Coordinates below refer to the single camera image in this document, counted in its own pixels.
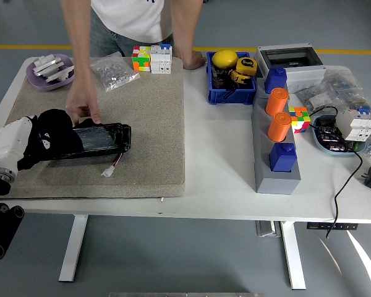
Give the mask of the person's right hand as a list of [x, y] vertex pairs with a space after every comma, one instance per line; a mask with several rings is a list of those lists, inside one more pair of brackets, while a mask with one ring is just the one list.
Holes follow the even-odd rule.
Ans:
[[91, 77], [74, 79], [67, 95], [66, 110], [74, 124], [78, 124], [81, 118], [90, 118], [95, 124], [101, 123], [98, 96]]

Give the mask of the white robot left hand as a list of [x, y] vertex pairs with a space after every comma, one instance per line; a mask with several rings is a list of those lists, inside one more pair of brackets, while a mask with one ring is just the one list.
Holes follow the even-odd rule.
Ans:
[[24, 158], [37, 115], [25, 116], [0, 129], [0, 171], [15, 173]]

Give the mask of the person's left hand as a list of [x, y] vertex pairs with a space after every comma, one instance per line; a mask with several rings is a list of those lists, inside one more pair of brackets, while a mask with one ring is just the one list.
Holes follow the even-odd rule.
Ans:
[[176, 51], [176, 57], [182, 61], [183, 69], [196, 70], [205, 65], [207, 59], [199, 51]]

